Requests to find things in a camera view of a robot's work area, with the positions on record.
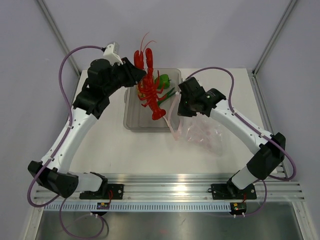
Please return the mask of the red toy lobster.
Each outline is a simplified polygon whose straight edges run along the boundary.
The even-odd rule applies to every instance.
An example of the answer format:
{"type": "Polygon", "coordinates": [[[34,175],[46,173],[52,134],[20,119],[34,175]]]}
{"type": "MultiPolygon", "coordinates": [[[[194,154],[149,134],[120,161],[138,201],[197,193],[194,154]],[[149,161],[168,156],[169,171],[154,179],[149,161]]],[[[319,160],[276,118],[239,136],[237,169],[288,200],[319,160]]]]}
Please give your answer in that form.
{"type": "Polygon", "coordinates": [[[133,55],[133,61],[134,66],[145,70],[145,63],[146,63],[146,72],[147,75],[140,81],[139,88],[140,92],[145,94],[145,97],[141,99],[141,101],[146,101],[145,103],[142,103],[141,105],[143,107],[149,107],[152,111],[152,120],[156,121],[161,119],[166,115],[166,111],[162,108],[160,108],[157,104],[157,101],[160,99],[158,94],[161,94],[164,90],[162,87],[161,89],[157,89],[159,85],[159,81],[155,83],[155,80],[153,78],[154,74],[154,58],[153,58],[153,51],[151,48],[148,47],[148,45],[152,42],[155,43],[154,40],[149,41],[148,43],[143,46],[145,37],[147,36],[148,32],[143,36],[141,43],[140,43],[140,49],[136,50],[133,55]]]}

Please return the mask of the clear zip top bag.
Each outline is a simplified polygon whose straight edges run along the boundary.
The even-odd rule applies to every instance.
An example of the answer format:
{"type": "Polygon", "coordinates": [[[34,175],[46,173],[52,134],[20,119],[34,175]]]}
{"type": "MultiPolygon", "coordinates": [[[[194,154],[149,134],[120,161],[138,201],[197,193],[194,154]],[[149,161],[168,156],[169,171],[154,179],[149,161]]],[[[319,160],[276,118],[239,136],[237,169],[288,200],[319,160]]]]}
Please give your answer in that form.
{"type": "Polygon", "coordinates": [[[177,124],[174,123],[172,118],[178,112],[181,98],[181,94],[173,94],[173,102],[167,116],[163,117],[174,140],[184,140],[221,157],[224,153],[225,134],[218,122],[198,114],[193,117],[179,116],[177,124]]]}

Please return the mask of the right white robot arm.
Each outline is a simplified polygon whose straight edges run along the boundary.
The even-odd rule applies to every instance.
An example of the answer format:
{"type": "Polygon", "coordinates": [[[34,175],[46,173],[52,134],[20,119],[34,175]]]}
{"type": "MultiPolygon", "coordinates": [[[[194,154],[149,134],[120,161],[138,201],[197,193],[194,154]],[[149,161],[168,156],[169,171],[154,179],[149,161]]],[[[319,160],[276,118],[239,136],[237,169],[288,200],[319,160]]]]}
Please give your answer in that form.
{"type": "Polygon", "coordinates": [[[222,199],[241,199],[255,181],[265,180],[284,160],[284,154],[277,145],[285,146],[281,133],[273,135],[268,131],[255,132],[237,117],[226,96],[215,88],[205,91],[194,77],[179,84],[180,102],[178,115],[195,117],[202,114],[222,124],[238,137],[253,154],[248,163],[222,185],[222,199]]]}

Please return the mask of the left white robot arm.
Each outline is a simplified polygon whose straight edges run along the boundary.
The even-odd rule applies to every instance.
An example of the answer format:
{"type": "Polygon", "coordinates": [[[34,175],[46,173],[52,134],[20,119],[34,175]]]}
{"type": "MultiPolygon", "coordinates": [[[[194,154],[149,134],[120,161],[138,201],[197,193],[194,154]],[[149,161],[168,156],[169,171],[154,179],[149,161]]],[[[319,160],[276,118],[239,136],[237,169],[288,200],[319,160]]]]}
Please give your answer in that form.
{"type": "Polygon", "coordinates": [[[85,199],[107,197],[106,177],[96,172],[71,173],[70,166],[83,139],[110,104],[110,96],[122,87],[137,85],[146,74],[126,57],[114,64],[103,58],[94,60],[72,104],[69,121],[41,161],[28,165],[32,181],[63,198],[75,192],[85,199]]]}

